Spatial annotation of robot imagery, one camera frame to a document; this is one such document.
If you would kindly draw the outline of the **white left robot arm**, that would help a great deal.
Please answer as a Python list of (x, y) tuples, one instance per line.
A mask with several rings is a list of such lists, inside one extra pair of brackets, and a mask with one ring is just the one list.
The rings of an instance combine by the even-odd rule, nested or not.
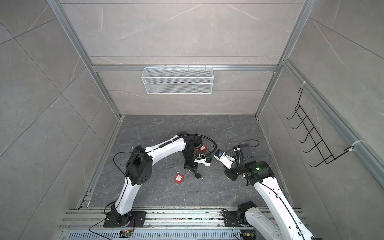
[(198, 172), (199, 164), (210, 166), (217, 143), (207, 136), (179, 132), (171, 139), (151, 146), (137, 146), (130, 152), (123, 172), (125, 183), (118, 199), (111, 203), (111, 210), (106, 213), (105, 228), (142, 226), (145, 212), (133, 213), (133, 203), (140, 187), (152, 176), (153, 165), (160, 160), (181, 152), (184, 157), (184, 169), (190, 171), (196, 179), (202, 176)]

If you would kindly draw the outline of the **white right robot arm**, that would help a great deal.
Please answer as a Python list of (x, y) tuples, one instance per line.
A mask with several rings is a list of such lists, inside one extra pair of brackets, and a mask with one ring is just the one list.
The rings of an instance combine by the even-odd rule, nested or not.
[(226, 168), (225, 175), (235, 181), (242, 176), (248, 186), (263, 198), (274, 221), (251, 201), (237, 208), (237, 225), (251, 226), (266, 240), (314, 240), (315, 236), (304, 225), (284, 196), (274, 172), (264, 161), (257, 161), (252, 146), (242, 143), (233, 148), (233, 154), (218, 150), (215, 158)]

